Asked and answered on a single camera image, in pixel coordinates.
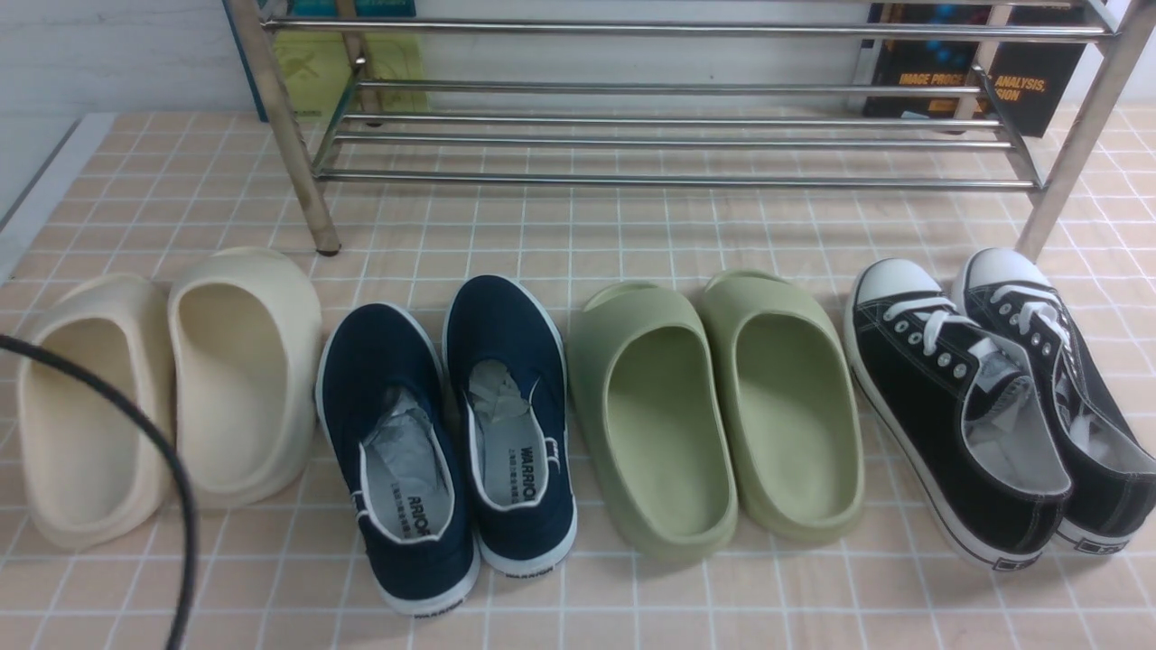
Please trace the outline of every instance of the slide sandal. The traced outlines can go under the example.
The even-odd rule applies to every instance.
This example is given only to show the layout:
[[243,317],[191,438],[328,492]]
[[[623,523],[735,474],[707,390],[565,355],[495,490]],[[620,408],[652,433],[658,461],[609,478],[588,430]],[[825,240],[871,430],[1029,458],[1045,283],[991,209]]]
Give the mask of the slide sandal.
[[645,282],[605,289],[573,317],[568,355],[578,420],[622,535],[675,562],[729,542],[734,474],[690,302]]
[[188,268],[169,296],[177,444],[198,504],[231,508],[289,485],[314,430],[321,304],[281,253],[230,249]]
[[[73,289],[28,337],[124,392],[172,431],[172,350],[164,294],[114,274]],[[20,442],[32,522],[57,546],[81,549],[135,529],[161,505],[169,471],[116,407],[80,382],[21,359]]]
[[862,512],[864,451],[831,319],[802,289],[757,271],[711,280],[702,316],[743,508],[790,539],[838,539]]

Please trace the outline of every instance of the yellow book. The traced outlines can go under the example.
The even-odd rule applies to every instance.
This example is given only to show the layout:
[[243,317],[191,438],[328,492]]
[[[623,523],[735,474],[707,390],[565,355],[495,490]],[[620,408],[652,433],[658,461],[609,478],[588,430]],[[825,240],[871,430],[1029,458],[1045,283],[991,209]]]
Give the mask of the yellow book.
[[[370,58],[375,79],[422,79],[421,49],[417,37],[369,35]],[[286,87],[297,119],[328,121],[349,81],[349,60],[339,34],[287,31],[273,44]],[[429,104],[424,93],[381,93],[385,111],[424,112]]]

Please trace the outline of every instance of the metal shoe rack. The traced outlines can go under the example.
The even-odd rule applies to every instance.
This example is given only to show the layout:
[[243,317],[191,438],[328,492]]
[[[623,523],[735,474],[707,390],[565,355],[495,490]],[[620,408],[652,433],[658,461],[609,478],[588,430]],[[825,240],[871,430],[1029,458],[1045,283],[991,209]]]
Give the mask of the metal shoe rack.
[[[866,0],[815,0],[823,2],[865,2]],[[938,2],[916,0],[917,3]],[[1088,161],[1112,109],[1119,101],[1128,77],[1143,53],[1156,27],[1156,0],[1133,0],[1117,20],[1101,0],[955,0],[954,5],[992,6],[986,25],[955,24],[790,24],[790,23],[711,23],[711,22],[566,22],[524,20],[427,20],[361,19],[354,0],[338,0],[338,19],[299,19],[284,14],[286,2],[268,2],[259,9],[254,0],[229,0],[238,37],[249,60],[254,82],[268,113],[269,124],[284,158],[286,169],[301,201],[305,221],[313,235],[317,251],[336,254],[341,248],[336,229],[325,202],[324,184],[331,182],[371,183],[458,183],[602,187],[681,187],[681,189],[775,189],[775,190],[898,190],[956,192],[1024,192],[1033,205],[1020,234],[1017,249],[1035,258],[1039,254],[1067,202],[1081,170]],[[1085,23],[1061,27],[1008,25],[1013,6],[1068,6],[1085,8]],[[272,39],[280,31],[331,31],[342,34],[349,54],[350,76],[346,90],[314,155],[302,138],[286,91],[284,77],[273,52]],[[637,83],[511,83],[488,81],[407,81],[368,77],[372,69],[364,34],[470,34],[470,35],[550,35],[598,37],[728,37],[728,38],[883,38],[906,40],[953,40],[979,43],[968,82],[959,87],[870,87],[843,84],[637,84]],[[1091,44],[1103,53],[1079,115],[1068,132],[1052,169],[1037,167],[1032,154],[995,94],[987,71],[1000,43],[1076,43]],[[380,109],[377,91],[408,90],[423,93],[513,93],[513,94],[581,94],[581,95],[704,95],[704,96],[874,96],[958,98],[955,119],[904,120],[839,117],[816,118],[741,118],[741,117],[618,117],[613,115],[536,115],[516,112],[438,112],[397,113]],[[975,118],[978,101],[993,108],[990,116]],[[376,131],[351,130],[353,125],[380,124]],[[477,134],[415,133],[390,131],[392,125],[468,125]],[[490,125],[564,126],[564,127],[661,127],[741,128],[744,134],[757,130],[885,130],[896,133],[913,131],[983,131],[993,136],[977,139],[906,138],[787,138],[766,139],[756,134],[734,138],[618,138],[618,136],[546,136],[492,135]],[[455,147],[554,147],[601,149],[746,149],[746,150],[919,150],[996,152],[1007,155],[1014,178],[938,178],[938,177],[754,177],[754,176],[580,176],[543,173],[459,173],[444,171],[406,171],[340,169],[334,167],[343,145],[455,146]]]

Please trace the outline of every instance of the black cable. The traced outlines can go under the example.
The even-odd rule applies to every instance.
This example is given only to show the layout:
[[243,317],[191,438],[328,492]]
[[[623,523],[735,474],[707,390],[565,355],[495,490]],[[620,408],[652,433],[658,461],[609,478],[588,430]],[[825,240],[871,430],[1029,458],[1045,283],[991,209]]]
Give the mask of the black cable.
[[43,363],[88,385],[140,427],[144,437],[156,445],[157,451],[164,457],[164,461],[169,465],[169,471],[172,472],[172,478],[177,482],[177,496],[180,500],[180,512],[185,520],[185,563],[180,575],[180,592],[177,597],[177,610],[172,616],[172,626],[169,628],[169,641],[164,644],[165,650],[179,650],[185,638],[185,629],[188,627],[188,615],[197,590],[197,502],[193,500],[193,487],[188,482],[185,466],[177,457],[177,450],[164,438],[161,429],[141,413],[141,409],[124,393],[72,361],[7,334],[0,334],[0,349]]

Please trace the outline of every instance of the green slide sandal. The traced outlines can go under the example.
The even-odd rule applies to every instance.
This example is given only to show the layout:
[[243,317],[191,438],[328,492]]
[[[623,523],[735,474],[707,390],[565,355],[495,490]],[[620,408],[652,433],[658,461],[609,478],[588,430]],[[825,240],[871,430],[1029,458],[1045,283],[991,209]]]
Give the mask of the green slide sandal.
[[645,282],[603,289],[573,317],[566,347],[578,421],[618,532],[674,562],[729,542],[739,500],[690,302]]
[[844,535],[862,512],[864,451],[831,319],[802,289],[757,271],[711,280],[702,316],[743,508],[785,538]]

